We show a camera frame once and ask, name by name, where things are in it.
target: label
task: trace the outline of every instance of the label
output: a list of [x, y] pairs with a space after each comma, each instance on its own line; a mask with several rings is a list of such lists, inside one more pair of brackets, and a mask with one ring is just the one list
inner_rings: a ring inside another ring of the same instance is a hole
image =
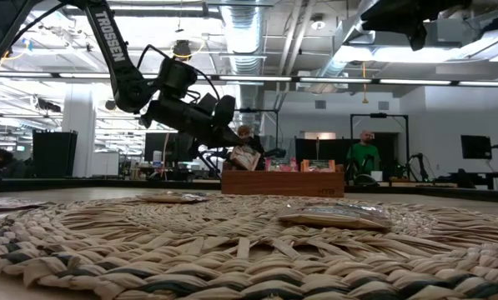
[[109, 20], [109, 16], [107, 12], [99, 12], [95, 14], [97, 18], [98, 25], [100, 26], [100, 31], [104, 35], [104, 39], [109, 47], [109, 52], [112, 55], [112, 58], [115, 62], [125, 61], [123, 49], [121, 48], [118, 40], [117, 34], [113, 30], [113, 26], [111, 21]]
[[333, 207], [306, 207], [303, 208], [303, 212], [307, 213], [328, 213], [328, 214], [335, 214], [338, 216], [346, 216], [346, 217], [353, 217], [353, 218], [359, 218], [360, 214], [357, 212], [351, 212], [348, 210], [344, 209], [338, 209], [338, 208], [333, 208]]
[[337, 192], [335, 188], [321, 188], [317, 193], [319, 195], [335, 195]]

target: snack package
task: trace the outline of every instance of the snack package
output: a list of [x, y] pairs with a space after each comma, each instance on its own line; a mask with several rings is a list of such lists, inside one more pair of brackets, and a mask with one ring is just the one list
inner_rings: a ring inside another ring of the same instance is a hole
[[343, 203], [311, 203], [303, 207], [288, 207], [279, 214], [279, 220], [347, 229], [384, 230], [391, 227], [391, 221], [383, 208]]
[[244, 167], [249, 171], [254, 171], [258, 165], [261, 154], [249, 146], [237, 146], [230, 154], [230, 160]]
[[335, 162], [333, 160], [308, 160], [302, 161], [302, 172], [335, 172]]
[[155, 203], [200, 203], [209, 200], [208, 195], [204, 192], [164, 192], [136, 197], [139, 200]]
[[266, 158], [265, 171], [269, 172], [297, 172], [297, 159], [288, 158]]

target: robotic arm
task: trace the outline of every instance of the robotic arm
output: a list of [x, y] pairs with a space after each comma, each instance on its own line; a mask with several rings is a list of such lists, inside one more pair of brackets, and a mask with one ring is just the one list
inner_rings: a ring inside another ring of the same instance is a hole
[[[0, 0], [0, 59], [12, 46], [20, 26], [33, 7], [42, 0]], [[145, 127], [157, 121], [196, 138], [199, 144], [210, 148], [241, 144], [238, 136], [228, 127], [234, 117], [235, 99], [221, 99], [207, 94], [199, 103], [186, 103], [181, 99], [197, 81], [197, 69], [165, 56], [159, 75], [145, 79], [128, 55], [113, 13], [106, 0], [61, 0], [85, 11], [94, 36], [98, 41], [110, 73], [113, 97], [117, 106], [126, 113], [139, 113]], [[155, 49], [148, 45], [145, 49]], [[150, 101], [160, 91], [157, 100]]]

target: black monitor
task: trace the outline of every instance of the black monitor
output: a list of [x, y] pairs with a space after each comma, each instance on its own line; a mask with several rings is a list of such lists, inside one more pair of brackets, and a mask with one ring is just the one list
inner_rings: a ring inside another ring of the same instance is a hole
[[491, 159], [490, 137], [461, 136], [464, 159]]
[[165, 146], [166, 162], [192, 162], [193, 157], [189, 155], [189, 147], [193, 139], [187, 134], [170, 133], [167, 145], [165, 145], [167, 133], [147, 133], [145, 135], [145, 161], [153, 161], [153, 153], [158, 150], [163, 152]]

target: round woven mat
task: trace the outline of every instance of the round woven mat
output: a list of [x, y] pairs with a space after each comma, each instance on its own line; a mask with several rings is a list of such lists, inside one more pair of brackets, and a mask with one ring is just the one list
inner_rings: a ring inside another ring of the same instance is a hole
[[347, 199], [224, 196], [195, 204], [75, 202], [0, 219], [0, 273], [102, 299], [498, 300], [498, 217], [383, 204], [390, 232], [279, 222], [286, 205]]

